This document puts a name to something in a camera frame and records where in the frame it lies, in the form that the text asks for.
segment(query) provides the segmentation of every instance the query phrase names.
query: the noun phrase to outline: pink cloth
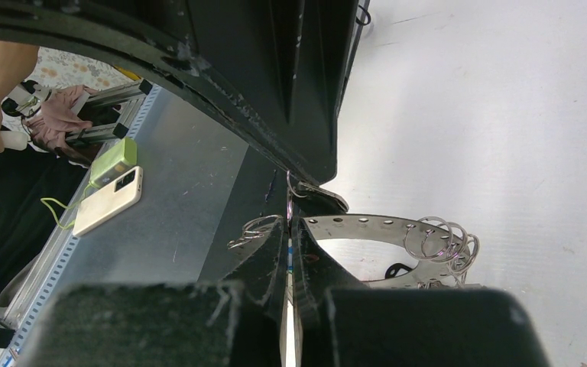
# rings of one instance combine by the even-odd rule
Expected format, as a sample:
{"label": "pink cloth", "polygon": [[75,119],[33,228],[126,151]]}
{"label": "pink cloth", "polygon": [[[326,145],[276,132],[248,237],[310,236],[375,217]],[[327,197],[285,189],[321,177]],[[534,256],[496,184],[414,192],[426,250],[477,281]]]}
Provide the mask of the pink cloth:
{"label": "pink cloth", "polygon": [[67,132],[77,132],[93,126],[91,121],[83,121],[71,111],[71,107],[84,91],[90,94],[97,92],[86,86],[70,86],[55,91],[47,101],[41,103],[41,114],[26,122],[35,145],[56,154],[66,155],[73,161],[90,163],[90,159],[66,143]]}

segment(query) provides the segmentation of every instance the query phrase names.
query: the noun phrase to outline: perforated metal strip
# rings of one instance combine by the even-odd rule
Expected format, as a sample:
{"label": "perforated metal strip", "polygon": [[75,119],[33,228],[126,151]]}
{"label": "perforated metal strip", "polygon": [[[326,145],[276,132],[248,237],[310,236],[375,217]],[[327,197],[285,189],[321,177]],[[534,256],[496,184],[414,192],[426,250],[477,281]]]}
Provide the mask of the perforated metal strip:
{"label": "perforated metal strip", "polygon": [[[127,133],[127,136],[129,138],[135,138],[136,134],[138,133],[146,119],[157,112],[157,109],[152,109],[152,107],[156,103],[158,96],[161,94],[161,91],[163,91],[163,88],[159,86],[154,86],[148,94],[148,96],[145,97],[143,105],[138,110],[136,118],[129,127],[129,131]],[[50,271],[47,274],[43,285],[41,286],[39,291],[37,291],[37,294],[32,305],[28,308],[28,311],[23,316],[23,319],[21,319],[21,326],[17,330],[15,337],[12,339],[12,342],[10,343],[10,349],[13,349],[17,352],[21,351],[21,347],[24,345],[24,342],[27,339],[28,334],[34,327],[34,323],[39,317],[41,309],[46,304],[48,297],[53,293],[55,285],[57,285],[57,282],[59,281],[64,271],[64,268],[66,267],[66,264],[68,264],[69,260],[71,259],[71,255],[75,252],[75,249],[78,246],[78,244],[79,239],[73,236],[69,236],[66,243],[64,243],[63,248],[60,251],[60,255],[57,257],[53,266],[50,268]],[[12,367],[13,365],[13,358],[9,352],[9,349],[4,349],[2,351],[0,358],[0,366]]]}

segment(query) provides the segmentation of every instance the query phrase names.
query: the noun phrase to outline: charging cable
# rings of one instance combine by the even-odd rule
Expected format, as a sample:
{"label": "charging cable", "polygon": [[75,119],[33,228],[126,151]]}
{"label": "charging cable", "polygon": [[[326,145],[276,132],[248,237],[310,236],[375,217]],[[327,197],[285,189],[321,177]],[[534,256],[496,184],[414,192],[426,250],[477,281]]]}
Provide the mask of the charging cable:
{"label": "charging cable", "polygon": [[95,188],[94,186],[91,185],[91,183],[89,183],[88,185],[86,185],[86,187],[84,188],[84,191],[82,192],[82,197],[80,197],[79,200],[77,200],[75,203],[73,203],[73,205],[70,205],[70,206],[64,205],[63,203],[61,203],[59,200],[55,199],[54,197],[42,197],[40,199],[40,201],[41,201],[42,204],[44,204],[50,210],[50,213],[53,214],[53,218],[55,219],[55,223],[57,224],[58,227],[60,227],[61,229],[69,229],[69,228],[71,228],[72,226],[75,225],[75,220],[73,220],[69,224],[63,226],[60,223],[59,218],[57,218],[57,213],[55,213],[55,209],[53,209],[53,207],[49,204],[49,202],[55,203],[58,206],[64,208],[65,210],[72,209],[72,208],[78,206],[86,198],[86,191],[90,187]]}

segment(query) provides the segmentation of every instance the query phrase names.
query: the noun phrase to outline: smartphone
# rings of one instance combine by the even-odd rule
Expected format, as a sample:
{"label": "smartphone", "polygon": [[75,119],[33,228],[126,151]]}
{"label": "smartphone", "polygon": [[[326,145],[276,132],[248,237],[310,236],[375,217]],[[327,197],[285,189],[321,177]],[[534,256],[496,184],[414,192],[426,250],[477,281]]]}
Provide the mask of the smartphone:
{"label": "smartphone", "polygon": [[77,210],[73,235],[80,237],[141,199],[143,169],[136,166],[84,199]]}

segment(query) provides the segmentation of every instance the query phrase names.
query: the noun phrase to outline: white wall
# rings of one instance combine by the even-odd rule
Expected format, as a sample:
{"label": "white wall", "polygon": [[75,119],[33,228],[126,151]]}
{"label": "white wall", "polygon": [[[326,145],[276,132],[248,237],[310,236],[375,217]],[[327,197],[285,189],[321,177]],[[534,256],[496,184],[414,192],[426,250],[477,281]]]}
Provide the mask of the white wall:
{"label": "white wall", "polygon": [[515,295],[554,366],[587,364],[587,0],[372,0],[371,13],[326,188],[351,213],[477,234],[468,280]]}

